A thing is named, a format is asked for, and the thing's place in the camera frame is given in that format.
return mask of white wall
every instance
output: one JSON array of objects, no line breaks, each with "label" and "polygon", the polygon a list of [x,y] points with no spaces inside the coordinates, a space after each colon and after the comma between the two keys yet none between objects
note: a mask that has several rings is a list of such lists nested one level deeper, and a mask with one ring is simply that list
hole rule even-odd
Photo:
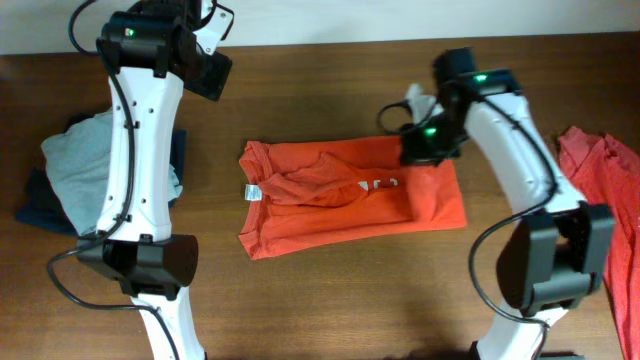
[{"label": "white wall", "polygon": [[[81,0],[2,0],[0,54],[72,51]],[[132,0],[101,0],[77,24],[92,46]],[[225,46],[640,30],[639,0],[220,0],[236,13]]]}]

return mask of white label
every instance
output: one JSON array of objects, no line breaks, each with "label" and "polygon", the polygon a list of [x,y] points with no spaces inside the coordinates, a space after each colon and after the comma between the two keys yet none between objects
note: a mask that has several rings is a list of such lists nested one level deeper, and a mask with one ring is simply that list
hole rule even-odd
[{"label": "white label", "polygon": [[262,190],[258,185],[247,185],[244,188],[244,199],[247,201],[261,201],[262,200]]}]

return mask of wooden table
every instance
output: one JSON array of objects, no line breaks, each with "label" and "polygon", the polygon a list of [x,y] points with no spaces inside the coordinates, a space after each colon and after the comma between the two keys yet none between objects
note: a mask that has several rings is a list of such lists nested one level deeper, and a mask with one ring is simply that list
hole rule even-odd
[{"label": "wooden table", "polygon": [[[330,245],[249,260],[236,235],[248,204],[237,164],[247,140],[305,142],[379,134],[375,114],[419,81],[433,92],[431,62],[475,47],[481,69],[511,68],[549,144],[570,125],[640,147],[638,34],[450,39],[223,49],[234,61],[223,98],[186,93],[185,190],[171,216],[194,234],[200,263],[192,307],[210,359],[381,359],[466,350],[493,314],[473,290],[467,253],[481,230],[510,214],[478,148],[456,161],[469,226]],[[3,359],[150,359],[140,317],[73,305],[45,263],[74,239],[15,222],[39,145],[77,112],[109,105],[98,59],[77,54],[0,58],[0,352]],[[509,231],[478,256],[479,276],[499,299],[494,266]],[[114,282],[72,260],[63,281],[89,301],[128,302]],[[621,359],[606,291],[586,299],[550,335],[547,350]]]}]

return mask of gray cloth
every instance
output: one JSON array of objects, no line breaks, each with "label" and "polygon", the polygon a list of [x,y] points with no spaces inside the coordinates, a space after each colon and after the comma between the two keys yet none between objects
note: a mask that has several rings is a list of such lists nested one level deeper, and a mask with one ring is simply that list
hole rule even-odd
[{"label": "gray cloth", "polygon": [[[111,110],[73,125],[42,143],[47,176],[67,217],[80,235],[95,231],[102,212],[111,156]],[[169,165],[169,201],[182,186]]]}]

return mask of red cloth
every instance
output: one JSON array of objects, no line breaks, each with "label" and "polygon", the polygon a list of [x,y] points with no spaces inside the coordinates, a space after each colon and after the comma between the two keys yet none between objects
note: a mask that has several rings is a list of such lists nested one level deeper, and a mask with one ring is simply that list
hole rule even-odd
[{"label": "red cloth", "polygon": [[627,360],[640,360],[640,157],[610,135],[572,127],[560,138],[560,167],[589,203],[607,203],[616,218],[604,280]]},{"label": "red cloth", "polygon": [[400,166],[400,138],[247,143],[240,165],[263,193],[238,236],[253,260],[377,235],[464,227],[451,161]]}]

